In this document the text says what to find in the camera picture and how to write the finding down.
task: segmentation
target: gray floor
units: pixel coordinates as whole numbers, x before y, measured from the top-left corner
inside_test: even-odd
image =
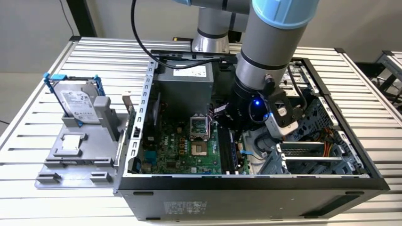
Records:
[[[40,73],[0,73],[0,120],[12,121],[42,77]],[[0,122],[0,135],[7,126]]]

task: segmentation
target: green circuit board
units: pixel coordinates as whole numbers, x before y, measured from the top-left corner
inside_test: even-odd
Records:
[[[190,126],[185,125],[181,133],[177,126],[178,123],[165,123],[162,126],[152,174],[221,174],[217,124],[211,125],[211,137],[207,142],[190,141]]]

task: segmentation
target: blue drive bracket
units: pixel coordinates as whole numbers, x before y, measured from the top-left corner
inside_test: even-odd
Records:
[[[58,97],[58,94],[55,92],[54,86],[52,86],[52,82],[66,81],[66,80],[87,81],[87,80],[91,80],[91,79],[90,78],[80,78],[80,77],[70,77],[68,78],[67,74],[54,74],[51,76],[51,74],[48,72],[43,74],[43,82],[46,83],[47,87],[50,88],[51,93],[54,93],[55,96],[56,96],[58,102],[59,102],[59,104],[60,104],[60,106],[63,108],[63,111],[64,111],[64,117],[70,117],[68,113],[67,113],[67,110],[66,110],[66,108],[64,108],[64,106],[62,104],[62,101],[60,101],[60,99]],[[98,94],[100,96],[106,96],[106,92],[103,90],[103,85],[102,85],[102,79],[100,79],[100,77],[98,75],[95,75],[95,77],[92,77],[92,80],[96,83]],[[82,127],[84,123],[82,121],[79,121],[79,120],[76,120],[76,121],[78,121],[79,127]]]
[[[55,80],[56,80],[56,81],[63,81],[63,80],[67,78],[67,75],[66,75],[66,74],[64,74],[64,75],[54,74],[54,76],[55,76],[55,75],[56,75],[56,77],[55,77]],[[52,86],[52,84],[51,84],[51,80],[54,80],[54,76],[51,77],[51,74],[50,74],[48,72],[44,73],[44,74],[43,74],[43,82],[46,83],[47,87],[50,88],[51,93],[55,94],[55,97],[56,97],[56,99],[58,99],[58,102],[59,102],[59,104],[60,104],[60,106],[62,106],[62,108],[63,108],[64,115],[66,115],[66,117],[68,117],[67,110],[64,109],[64,106],[63,106],[63,104],[62,104],[62,101],[60,101],[60,99],[59,99],[59,97],[58,97],[58,95],[56,95],[54,86]]]
[[[94,81],[96,82],[98,92],[100,96],[106,96],[106,92],[103,90],[102,79],[98,75],[94,77]]]

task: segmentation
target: black cable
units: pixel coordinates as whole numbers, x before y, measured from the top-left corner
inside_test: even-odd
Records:
[[[263,161],[263,159],[258,158],[254,154],[249,154],[249,156],[253,156],[257,160]]]
[[[6,122],[6,121],[3,121],[3,120],[0,120],[0,122],[3,122],[4,124],[7,124],[7,125],[10,125],[11,123],[10,122]]]
[[[270,131],[267,130],[266,132],[263,132],[262,134],[259,134],[255,139],[254,139],[254,149],[258,150],[261,153],[262,152],[271,152],[270,150],[265,150],[262,149],[259,146],[258,146],[258,142],[261,139],[265,139],[265,138],[269,138],[275,144],[278,144],[281,142],[281,140],[273,138],[271,134],[270,134]]]
[[[302,91],[301,91],[299,87],[297,86],[297,81],[295,81],[295,78],[294,78],[294,74],[293,74],[293,72],[290,70],[290,66],[287,66],[287,73],[289,73],[289,77],[290,77],[291,83],[294,84],[297,93],[301,96],[302,101],[303,101],[302,109],[306,110],[306,108],[307,108],[307,101],[306,101],[306,98],[305,98],[305,96],[302,94]]]
[[[59,2],[60,2],[60,5],[62,5],[62,10],[63,10],[64,18],[66,18],[67,24],[68,24],[68,26],[70,26],[71,34],[72,34],[72,36],[74,36],[74,29],[72,29],[71,24],[70,24],[70,21],[68,21],[68,19],[67,19],[67,15],[66,15],[66,11],[64,11],[63,2],[62,2],[62,0],[59,0]]]
[[[174,66],[174,65],[169,65],[167,63],[162,62],[156,56],[154,56],[150,51],[147,50],[146,46],[143,45],[143,42],[140,41],[139,39],[139,36],[138,36],[138,30],[136,30],[136,25],[135,25],[135,8],[136,8],[136,0],[132,0],[131,2],[131,28],[132,28],[132,33],[134,33],[134,36],[136,38],[136,41],[138,41],[138,44],[139,46],[142,47],[142,49],[144,50],[146,54],[152,58],[152,60],[155,60],[161,65],[171,68],[171,69],[187,69],[187,68],[193,68],[193,67],[197,67],[199,65],[205,65],[210,62],[219,62],[221,59],[219,58],[215,58],[215,59],[210,59],[210,60],[203,60],[203,61],[199,61],[198,63],[195,64],[191,64],[191,65],[187,65],[187,66]]]

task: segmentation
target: black plastic bracket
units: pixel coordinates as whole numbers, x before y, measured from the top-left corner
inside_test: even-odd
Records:
[[[78,35],[74,35],[70,38],[70,41],[79,41],[79,40],[82,40],[82,36],[78,36]]]
[[[346,53],[346,51],[345,51],[343,48],[334,48],[334,50],[335,50],[338,53]]]
[[[86,0],[67,0],[78,31],[84,37],[96,37],[96,30]]]
[[[384,50],[382,52],[384,52],[384,54],[388,55],[388,56],[394,56],[394,55],[396,55],[396,54],[394,54],[392,51],[389,51],[389,50]]]

